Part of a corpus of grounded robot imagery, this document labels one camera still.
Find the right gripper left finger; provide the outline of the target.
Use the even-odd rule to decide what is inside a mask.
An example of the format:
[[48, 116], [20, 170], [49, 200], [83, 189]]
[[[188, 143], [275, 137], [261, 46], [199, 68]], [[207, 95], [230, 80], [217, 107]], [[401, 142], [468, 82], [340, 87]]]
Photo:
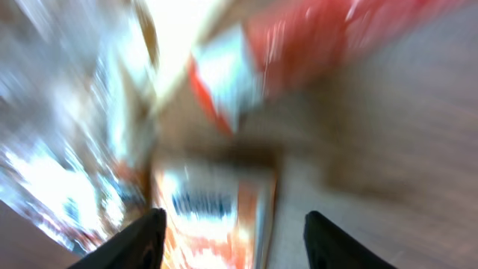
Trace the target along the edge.
[[165, 210], [152, 208], [69, 269], [159, 269], [166, 227]]

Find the orange snack packet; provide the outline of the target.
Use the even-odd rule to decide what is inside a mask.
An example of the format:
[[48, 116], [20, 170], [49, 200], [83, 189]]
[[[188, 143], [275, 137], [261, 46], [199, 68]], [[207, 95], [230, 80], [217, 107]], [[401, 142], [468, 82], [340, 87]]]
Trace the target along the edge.
[[276, 183], [268, 167], [158, 159], [152, 204], [167, 214], [161, 266], [264, 269]]

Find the red snack bar wrapper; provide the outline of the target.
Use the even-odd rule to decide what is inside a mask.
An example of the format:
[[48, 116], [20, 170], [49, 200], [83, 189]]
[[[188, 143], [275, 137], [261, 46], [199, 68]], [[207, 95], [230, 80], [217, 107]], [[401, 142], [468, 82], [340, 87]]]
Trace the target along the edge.
[[189, 81], [205, 113], [228, 134], [243, 114], [462, 0], [282, 2], [191, 52]]

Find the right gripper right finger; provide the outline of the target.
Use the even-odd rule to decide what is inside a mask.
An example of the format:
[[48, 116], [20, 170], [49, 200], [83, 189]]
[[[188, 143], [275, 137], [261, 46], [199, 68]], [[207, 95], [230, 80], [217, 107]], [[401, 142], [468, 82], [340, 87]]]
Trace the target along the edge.
[[305, 216], [303, 239], [311, 269], [394, 269], [318, 211]]

